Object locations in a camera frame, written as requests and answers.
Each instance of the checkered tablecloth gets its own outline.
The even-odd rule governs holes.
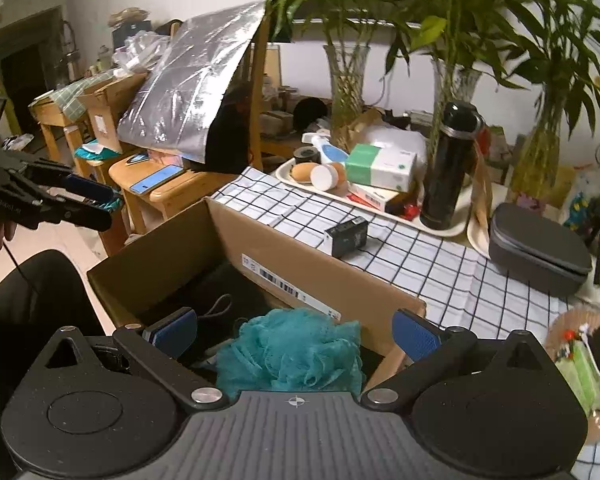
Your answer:
[[[109,70],[92,77],[80,79],[80,81],[56,90],[49,95],[49,98],[58,105],[58,108],[62,110],[67,119],[77,121],[87,111],[87,108],[78,99],[84,92],[84,89],[112,78],[113,70]]]
[[[343,261],[423,299],[427,319],[442,328],[464,326],[480,338],[506,338],[525,328],[542,342],[558,314],[583,305],[501,274],[471,248],[288,186],[253,168],[213,199],[318,250],[326,229],[366,218],[366,246]],[[600,442],[582,449],[572,473],[578,480],[600,480]]]

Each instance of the smartphone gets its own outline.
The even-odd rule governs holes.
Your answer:
[[[161,184],[168,182],[173,177],[178,176],[184,171],[184,168],[180,168],[179,166],[165,166],[161,170],[158,170],[139,182],[136,182],[129,189],[138,195],[142,195],[144,193],[148,193]]]
[[[132,157],[129,157],[126,160],[125,165],[131,166],[132,164],[137,164],[138,162],[144,162],[146,160],[149,160],[149,154],[147,152],[140,152],[140,153],[136,153]]]

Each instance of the silver foil sheet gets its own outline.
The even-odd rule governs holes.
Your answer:
[[[259,1],[187,20],[120,119],[120,140],[204,163],[209,126],[264,12]]]

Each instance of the black pants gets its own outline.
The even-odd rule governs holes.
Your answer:
[[[80,275],[64,254],[44,251],[0,283],[0,414],[42,347],[63,325],[103,335]],[[0,480],[16,468],[0,435]]]

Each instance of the green checkered cloth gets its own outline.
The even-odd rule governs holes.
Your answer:
[[[87,111],[87,108],[78,99],[84,92],[84,89],[112,78],[113,70],[108,70],[107,72],[71,83],[69,86],[56,90],[49,97],[58,105],[67,119],[77,121]]]

